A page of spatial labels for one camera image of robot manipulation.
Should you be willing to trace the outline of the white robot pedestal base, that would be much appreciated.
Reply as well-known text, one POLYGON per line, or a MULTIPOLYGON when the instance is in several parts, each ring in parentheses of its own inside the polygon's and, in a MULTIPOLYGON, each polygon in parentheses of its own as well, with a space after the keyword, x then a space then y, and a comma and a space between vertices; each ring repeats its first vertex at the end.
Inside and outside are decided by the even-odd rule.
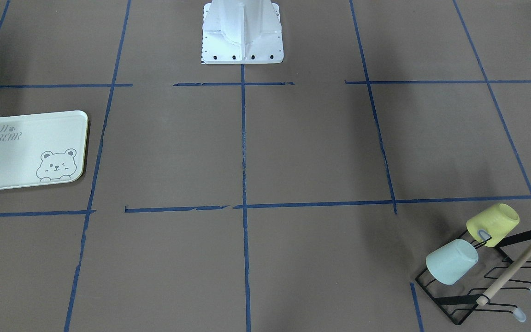
POLYGON ((284 59, 280 7, 270 0, 213 0, 203 8, 201 62, 278 64, 284 59))

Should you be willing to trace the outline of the yellow cup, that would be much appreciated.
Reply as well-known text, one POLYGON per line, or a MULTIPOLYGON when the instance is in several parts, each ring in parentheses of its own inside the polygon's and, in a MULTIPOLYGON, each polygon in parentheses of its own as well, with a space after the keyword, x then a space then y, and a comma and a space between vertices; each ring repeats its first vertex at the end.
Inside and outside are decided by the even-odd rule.
POLYGON ((468 233, 487 247, 495 247, 520 222, 518 212, 504 203, 497 203, 466 221, 468 233))

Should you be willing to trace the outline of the light green cup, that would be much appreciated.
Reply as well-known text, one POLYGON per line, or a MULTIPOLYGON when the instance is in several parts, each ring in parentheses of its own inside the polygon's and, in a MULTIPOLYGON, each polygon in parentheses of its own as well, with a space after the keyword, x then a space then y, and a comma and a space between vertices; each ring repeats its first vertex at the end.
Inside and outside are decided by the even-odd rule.
POLYGON ((444 285, 459 281, 478 262, 478 250, 468 241, 455 239, 427 255, 426 267, 444 285))

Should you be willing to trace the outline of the cream bear tray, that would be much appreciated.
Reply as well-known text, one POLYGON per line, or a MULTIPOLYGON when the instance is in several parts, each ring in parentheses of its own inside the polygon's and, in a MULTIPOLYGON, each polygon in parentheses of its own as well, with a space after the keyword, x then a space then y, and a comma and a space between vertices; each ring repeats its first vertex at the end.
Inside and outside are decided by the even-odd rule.
POLYGON ((0 190, 76 181, 88 128, 83 111, 0 117, 0 190))

